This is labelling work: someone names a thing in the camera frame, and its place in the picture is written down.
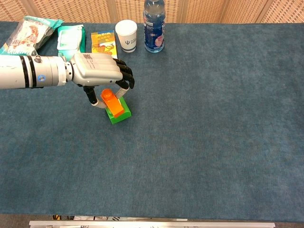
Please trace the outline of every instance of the plastic bottle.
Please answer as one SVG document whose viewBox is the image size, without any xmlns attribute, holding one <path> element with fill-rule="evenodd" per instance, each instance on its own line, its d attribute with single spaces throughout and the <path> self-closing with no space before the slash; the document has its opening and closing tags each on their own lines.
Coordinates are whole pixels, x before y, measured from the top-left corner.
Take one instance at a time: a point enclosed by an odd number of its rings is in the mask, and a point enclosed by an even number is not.
<svg viewBox="0 0 304 228">
<path fill-rule="evenodd" d="M 164 47 L 165 3 L 145 0 L 143 10 L 144 44 L 147 51 L 160 52 Z"/>
</svg>

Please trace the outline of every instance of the sticker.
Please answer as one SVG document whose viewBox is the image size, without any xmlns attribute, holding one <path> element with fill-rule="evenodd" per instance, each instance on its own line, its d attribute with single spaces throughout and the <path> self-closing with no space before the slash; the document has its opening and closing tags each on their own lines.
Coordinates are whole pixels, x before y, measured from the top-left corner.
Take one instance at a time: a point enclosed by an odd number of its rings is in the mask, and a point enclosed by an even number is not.
<svg viewBox="0 0 304 228">
<path fill-rule="evenodd" d="M 39 75 L 38 76 L 38 81 L 44 82 L 45 80 L 46 80 L 46 76 L 45 75 Z"/>
</svg>

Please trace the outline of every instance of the robotic arm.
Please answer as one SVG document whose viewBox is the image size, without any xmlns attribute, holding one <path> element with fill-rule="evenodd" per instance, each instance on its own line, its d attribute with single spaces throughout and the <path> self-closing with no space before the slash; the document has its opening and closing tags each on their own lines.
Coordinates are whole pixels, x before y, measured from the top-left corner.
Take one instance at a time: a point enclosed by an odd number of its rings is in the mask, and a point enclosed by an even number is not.
<svg viewBox="0 0 304 228">
<path fill-rule="evenodd" d="M 134 87 L 132 70 L 125 62 L 101 53 L 76 53 L 69 62 L 64 57 L 0 55 L 0 71 L 0 89 L 64 86 L 73 81 L 99 108 L 106 105 L 96 98 L 95 86 L 118 84 L 117 98 Z"/>
</svg>

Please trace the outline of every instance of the woven wall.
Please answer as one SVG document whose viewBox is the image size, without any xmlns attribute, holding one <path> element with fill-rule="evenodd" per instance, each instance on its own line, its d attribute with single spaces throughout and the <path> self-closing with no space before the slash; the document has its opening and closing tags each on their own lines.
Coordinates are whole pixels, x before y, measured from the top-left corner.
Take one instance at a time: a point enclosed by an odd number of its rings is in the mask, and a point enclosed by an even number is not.
<svg viewBox="0 0 304 228">
<path fill-rule="evenodd" d="M 143 20 L 144 0 L 0 0 L 0 20 L 25 15 L 66 22 L 116 23 Z M 166 22 L 304 22 L 304 0 L 165 0 Z"/>
<path fill-rule="evenodd" d="M 165 0 L 166 22 L 178 22 L 180 0 Z M 118 21 L 131 19 L 136 22 L 143 21 L 144 0 L 115 0 Z"/>
<path fill-rule="evenodd" d="M 32 0 L 44 18 L 65 22 L 109 23 L 110 11 L 105 0 Z"/>
<path fill-rule="evenodd" d="M 0 20 L 19 21 L 29 12 L 20 0 L 0 0 Z"/>
<path fill-rule="evenodd" d="M 267 0 L 230 0 L 223 23 L 255 23 Z"/>
<path fill-rule="evenodd" d="M 224 0 L 189 0 L 186 23 L 218 23 L 222 14 Z"/>
<path fill-rule="evenodd" d="M 304 22 L 304 0 L 274 0 L 263 23 Z"/>
</svg>

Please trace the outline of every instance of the toy building block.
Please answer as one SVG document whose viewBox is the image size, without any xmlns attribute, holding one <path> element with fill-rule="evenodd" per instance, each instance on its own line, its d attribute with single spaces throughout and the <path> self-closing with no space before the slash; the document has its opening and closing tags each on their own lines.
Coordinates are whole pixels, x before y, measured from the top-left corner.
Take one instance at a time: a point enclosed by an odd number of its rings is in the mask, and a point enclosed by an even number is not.
<svg viewBox="0 0 304 228">
<path fill-rule="evenodd" d="M 119 98 L 119 101 L 122 104 L 123 109 L 124 109 L 124 113 L 121 114 L 119 117 L 115 118 L 112 115 L 110 109 L 108 109 L 108 108 L 105 109 L 106 113 L 108 114 L 108 116 L 109 116 L 110 121 L 111 121 L 112 124 L 118 123 L 118 122 L 120 122 L 122 120 L 125 120 L 125 119 L 127 119 L 127 118 L 129 118 L 129 117 L 132 116 L 129 107 L 127 106 L 127 103 L 124 101 L 124 98 L 123 97 Z"/>
<path fill-rule="evenodd" d="M 132 116 L 124 98 L 121 97 L 117 99 L 111 89 L 104 89 L 100 96 L 107 105 L 105 110 L 112 124 L 118 123 Z"/>
<path fill-rule="evenodd" d="M 124 108 L 111 89 L 104 89 L 100 96 L 115 118 L 124 113 Z"/>
</svg>

